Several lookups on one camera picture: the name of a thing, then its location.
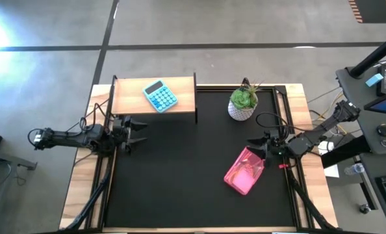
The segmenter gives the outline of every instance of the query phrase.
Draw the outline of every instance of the wooden shelf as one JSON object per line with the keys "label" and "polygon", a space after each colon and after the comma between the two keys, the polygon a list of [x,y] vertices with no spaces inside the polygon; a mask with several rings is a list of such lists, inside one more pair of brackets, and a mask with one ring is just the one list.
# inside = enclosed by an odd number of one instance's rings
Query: wooden shelf
{"label": "wooden shelf", "polygon": [[115,85],[113,114],[154,114],[157,111],[146,99],[143,89],[161,79],[177,97],[177,104],[165,113],[194,112],[194,77],[160,77],[139,79],[118,79]]}

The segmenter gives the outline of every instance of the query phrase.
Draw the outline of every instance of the wooden table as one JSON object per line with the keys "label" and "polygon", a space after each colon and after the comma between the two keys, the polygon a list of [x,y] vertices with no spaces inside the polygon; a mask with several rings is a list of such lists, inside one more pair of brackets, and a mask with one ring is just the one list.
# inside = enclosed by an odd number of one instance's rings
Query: wooden table
{"label": "wooden table", "polygon": [[[238,84],[224,84],[226,86],[238,86]],[[287,88],[287,96],[289,99],[289,106],[291,110],[291,116],[293,124],[297,127],[304,129],[312,128],[311,117],[309,114],[309,108],[307,106],[307,100],[305,98],[303,85],[302,84],[264,84],[268,85],[284,85]],[[93,110],[95,103],[102,103],[109,98],[109,84],[98,84],[94,85],[92,93],[90,95],[90,101],[88,105],[88,112]],[[279,98],[279,104],[281,114],[285,114],[285,108],[282,98]],[[103,109],[106,109],[107,102],[102,105]],[[100,111],[96,112],[96,122],[99,124],[103,123],[103,116]],[[78,149],[76,159],[89,154],[87,149]],[[313,201],[317,209],[322,213],[326,220],[337,227],[337,221],[333,204],[331,202],[328,184],[324,175],[322,167],[322,161],[320,157],[308,153],[302,158],[303,171],[305,176],[305,182],[310,199]],[[64,210],[60,221],[60,228],[64,228],[69,225],[77,214],[81,211],[83,206],[86,204],[90,197],[90,191],[92,188],[92,182],[94,179],[94,171],[96,167],[96,156],[90,156],[89,158],[81,161],[76,165],[71,173],[71,180],[69,185],[68,194],[66,196],[66,202],[64,204]],[[99,197],[95,207],[94,215],[92,218],[92,227],[96,227],[97,218],[99,215],[99,204],[101,197]],[[307,227],[307,220],[305,219],[305,209],[301,199],[298,198],[298,207],[300,217],[302,220],[302,226]],[[135,231],[188,231],[188,232],[256,232],[256,231],[295,231],[294,227],[206,227],[206,228],[182,228],[182,229],[129,229],[129,228],[104,228],[104,232],[135,232]]]}

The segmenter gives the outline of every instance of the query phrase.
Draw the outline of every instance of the water bottle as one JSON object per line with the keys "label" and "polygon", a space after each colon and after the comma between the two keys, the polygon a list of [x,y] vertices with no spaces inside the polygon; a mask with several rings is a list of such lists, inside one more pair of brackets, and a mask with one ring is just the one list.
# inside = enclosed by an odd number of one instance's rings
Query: water bottle
{"label": "water bottle", "polygon": [[346,175],[349,175],[349,176],[359,174],[359,173],[362,173],[364,171],[365,171],[365,169],[363,168],[362,163],[356,163],[356,164],[348,166],[347,168],[344,169],[344,173]]}

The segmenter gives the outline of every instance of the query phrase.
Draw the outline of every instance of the white pot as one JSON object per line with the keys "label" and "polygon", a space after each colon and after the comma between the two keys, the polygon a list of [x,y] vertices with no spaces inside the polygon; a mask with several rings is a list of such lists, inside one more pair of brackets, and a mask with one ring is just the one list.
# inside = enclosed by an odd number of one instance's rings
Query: white pot
{"label": "white pot", "polygon": [[229,105],[227,106],[227,111],[229,115],[234,119],[238,121],[244,121],[251,117],[253,111],[257,108],[255,106],[254,108],[245,108],[245,109],[238,109],[235,107],[235,105],[232,103],[231,100],[229,100]]}

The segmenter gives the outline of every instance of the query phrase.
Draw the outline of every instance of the blue calculator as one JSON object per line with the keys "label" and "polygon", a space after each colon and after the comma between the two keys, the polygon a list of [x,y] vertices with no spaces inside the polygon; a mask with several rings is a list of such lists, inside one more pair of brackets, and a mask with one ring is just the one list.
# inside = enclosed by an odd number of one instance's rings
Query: blue calculator
{"label": "blue calculator", "polygon": [[177,103],[176,96],[160,79],[144,88],[148,101],[159,113],[167,111]]}

